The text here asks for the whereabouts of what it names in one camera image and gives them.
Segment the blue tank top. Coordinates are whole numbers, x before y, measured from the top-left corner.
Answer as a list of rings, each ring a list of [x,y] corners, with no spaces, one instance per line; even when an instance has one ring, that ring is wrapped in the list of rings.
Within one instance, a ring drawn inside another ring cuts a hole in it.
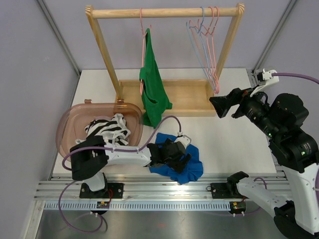
[[[167,165],[163,165],[161,167],[150,167],[149,171],[150,173],[169,177],[172,181],[176,181],[179,184],[197,181],[203,175],[203,164],[199,160],[199,149],[190,144],[186,149],[186,154],[190,154],[191,159],[180,174]]]

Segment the green tank top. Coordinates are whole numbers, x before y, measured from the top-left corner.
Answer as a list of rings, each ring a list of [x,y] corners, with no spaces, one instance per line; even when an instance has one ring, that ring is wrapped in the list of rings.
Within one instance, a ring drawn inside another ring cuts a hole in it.
[[[145,31],[145,52],[139,80],[143,82],[144,124],[156,128],[161,121],[164,111],[172,109],[172,103],[163,86],[153,51],[151,30],[149,28]]]

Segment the black white striped tank top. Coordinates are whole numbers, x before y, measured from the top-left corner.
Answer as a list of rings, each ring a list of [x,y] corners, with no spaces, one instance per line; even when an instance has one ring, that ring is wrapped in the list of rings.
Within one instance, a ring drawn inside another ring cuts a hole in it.
[[[127,128],[127,121],[123,114],[117,113],[114,116],[100,116],[93,119],[84,128],[86,138],[102,136],[106,143],[119,146],[128,146],[128,137],[131,131]]]

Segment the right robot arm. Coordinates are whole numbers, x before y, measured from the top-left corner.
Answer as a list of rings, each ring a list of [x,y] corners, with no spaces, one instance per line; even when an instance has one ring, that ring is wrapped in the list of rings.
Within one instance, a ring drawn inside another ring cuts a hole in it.
[[[247,117],[268,137],[269,149],[288,179],[293,198],[288,200],[276,196],[244,172],[227,178],[227,194],[252,200],[273,218],[285,237],[316,239],[319,236],[316,193],[319,147],[315,139],[302,130],[309,111],[293,94],[279,94],[272,104],[267,99],[267,94],[256,89],[236,88],[226,96],[209,100],[220,118],[225,117],[232,106],[237,106],[232,117]]]

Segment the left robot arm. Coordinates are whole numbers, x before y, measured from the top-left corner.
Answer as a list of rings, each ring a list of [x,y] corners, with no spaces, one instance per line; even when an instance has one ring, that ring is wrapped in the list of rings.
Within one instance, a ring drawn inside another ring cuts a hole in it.
[[[68,157],[71,162],[72,179],[83,181],[96,198],[103,198],[108,192],[106,177],[101,169],[105,166],[133,164],[141,167],[167,165],[181,173],[191,155],[186,153],[191,139],[178,136],[175,141],[166,139],[163,143],[148,143],[142,147],[117,146],[94,136],[72,147]]]

